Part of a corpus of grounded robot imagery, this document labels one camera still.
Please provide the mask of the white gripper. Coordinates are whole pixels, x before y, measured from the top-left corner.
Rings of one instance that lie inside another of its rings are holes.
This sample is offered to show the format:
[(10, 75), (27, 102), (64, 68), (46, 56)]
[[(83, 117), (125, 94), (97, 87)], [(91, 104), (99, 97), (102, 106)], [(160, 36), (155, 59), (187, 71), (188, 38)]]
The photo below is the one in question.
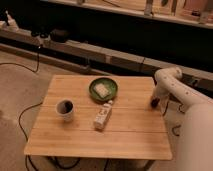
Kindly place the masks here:
[[(157, 85), (153, 91), (150, 104), (155, 103), (156, 100), (161, 102), (167, 101), (169, 99), (169, 96), (170, 96), (170, 93), (166, 88), (160, 85)], [(160, 103), (160, 110), (162, 114), (165, 113), (166, 106), (167, 106), (167, 103)]]

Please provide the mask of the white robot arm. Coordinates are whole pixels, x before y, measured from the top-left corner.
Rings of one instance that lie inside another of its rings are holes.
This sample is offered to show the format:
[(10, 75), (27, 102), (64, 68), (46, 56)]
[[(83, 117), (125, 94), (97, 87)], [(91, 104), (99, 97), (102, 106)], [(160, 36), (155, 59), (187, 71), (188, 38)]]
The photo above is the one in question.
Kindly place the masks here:
[(186, 107), (175, 171), (213, 171), (213, 99), (182, 83), (179, 67), (159, 69), (154, 78), (153, 108), (170, 94)]

